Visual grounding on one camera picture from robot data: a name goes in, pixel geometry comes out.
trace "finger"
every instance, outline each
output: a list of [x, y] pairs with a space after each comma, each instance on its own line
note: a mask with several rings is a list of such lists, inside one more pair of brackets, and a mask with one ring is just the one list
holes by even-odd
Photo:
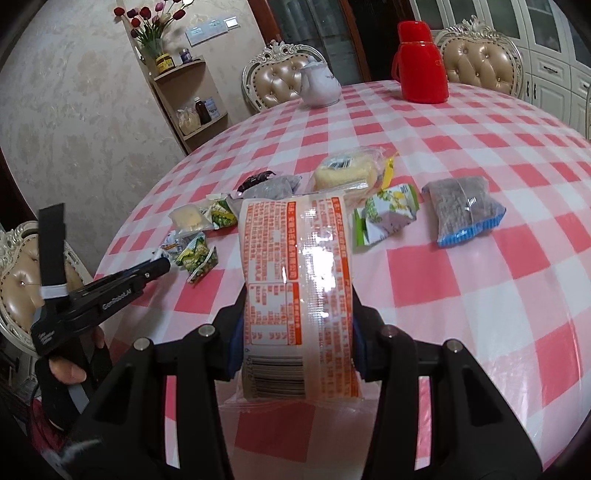
[[86, 380], [84, 370], [60, 356], [49, 359], [49, 370], [58, 381], [66, 385], [74, 385]]
[[92, 331], [92, 341], [97, 348], [103, 348], [105, 346], [105, 333], [102, 328], [97, 327]]

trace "thermos lid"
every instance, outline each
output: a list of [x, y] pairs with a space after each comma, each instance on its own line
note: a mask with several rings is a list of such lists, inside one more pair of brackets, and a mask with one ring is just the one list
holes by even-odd
[[433, 42], [431, 29], [425, 22], [404, 21], [398, 24], [398, 36], [401, 42]]

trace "metal screw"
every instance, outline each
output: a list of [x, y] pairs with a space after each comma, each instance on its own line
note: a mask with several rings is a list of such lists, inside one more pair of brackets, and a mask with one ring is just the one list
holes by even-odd
[[197, 330], [199, 335], [202, 337], [211, 337], [214, 333], [216, 333], [216, 328], [211, 323], [206, 323], [205, 325], [201, 325]]
[[384, 325], [380, 333], [386, 338], [392, 338], [398, 334], [398, 329], [394, 325]]
[[138, 338], [134, 342], [134, 348], [140, 352], [146, 350], [150, 346], [150, 339], [146, 337]]
[[460, 340], [456, 340], [455, 338], [448, 340], [446, 342], [447, 348], [449, 348], [453, 353], [458, 353], [459, 351], [463, 350], [464, 346], [462, 345]]

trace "checkered tablecloth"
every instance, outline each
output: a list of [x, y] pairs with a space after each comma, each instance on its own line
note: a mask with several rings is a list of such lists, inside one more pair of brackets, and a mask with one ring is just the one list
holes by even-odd
[[[576, 131], [515, 98], [450, 85], [440, 105], [402, 100], [400, 86], [343, 88], [340, 102], [309, 110], [293, 101], [234, 125], [167, 174], [109, 247], [99, 275], [151, 256], [171, 229], [168, 213], [252, 173], [301, 174], [328, 154], [359, 145], [396, 147], [393, 183], [419, 189], [450, 176], [483, 175], [507, 208], [498, 229], [437, 248], [428, 201], [416, 222], [353, 256], [353, 284], [366, 305], [419, 340], [459, 338], [514, 409], [544, 463], [560, 453], [591, 408], [591, 149]], [[219, 265], [193, 287], [171, 271], [105, 326], [120, 354], [139, 336], [179, 339], [235, 301], [243, 284], [237, 231], [218, 231]], [[235, 385], [222, 385], [220, 397]], [[167, 450], [178, 462], [174, 382]], [[418, 464], [430, 447], [428, 397], [421, 402]], [[282, 404], [221, 410], [239, 480], [358, 479], [375, 410]]]

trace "green and white package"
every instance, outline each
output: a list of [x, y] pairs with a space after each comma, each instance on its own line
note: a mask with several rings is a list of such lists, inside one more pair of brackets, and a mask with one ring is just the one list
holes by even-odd
[[353, 212], [355, 244], [373, 245], [417, 219], [417, 192], [408, 183], [380, 190]]

